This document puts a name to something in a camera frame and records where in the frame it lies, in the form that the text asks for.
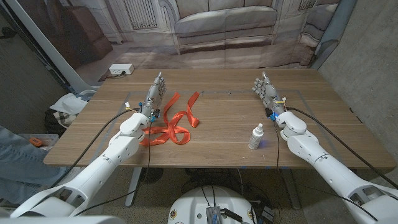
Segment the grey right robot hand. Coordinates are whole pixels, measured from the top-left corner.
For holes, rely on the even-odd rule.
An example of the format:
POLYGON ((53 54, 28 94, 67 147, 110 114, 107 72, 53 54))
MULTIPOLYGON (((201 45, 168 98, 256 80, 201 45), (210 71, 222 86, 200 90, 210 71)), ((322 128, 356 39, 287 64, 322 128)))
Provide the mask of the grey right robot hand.
POLYGON ((265 71, 262 72, 262 78, 255 79, 252 90, 260 97, 263 105, 276 116, 286 112, 285 101, 279 96, 265 71))

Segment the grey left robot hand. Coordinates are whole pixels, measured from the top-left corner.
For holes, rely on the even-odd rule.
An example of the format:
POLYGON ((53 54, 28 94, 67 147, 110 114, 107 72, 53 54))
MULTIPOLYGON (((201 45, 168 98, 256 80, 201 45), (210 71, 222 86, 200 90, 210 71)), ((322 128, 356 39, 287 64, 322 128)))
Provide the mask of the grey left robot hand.
POLYGON ((141 114, 147 117, 158 117, 160 113, 160 106, 166 91, 164 77, 162 72, 156 76, 154 83, 149 88, 148 94, 141 106, 141 114))

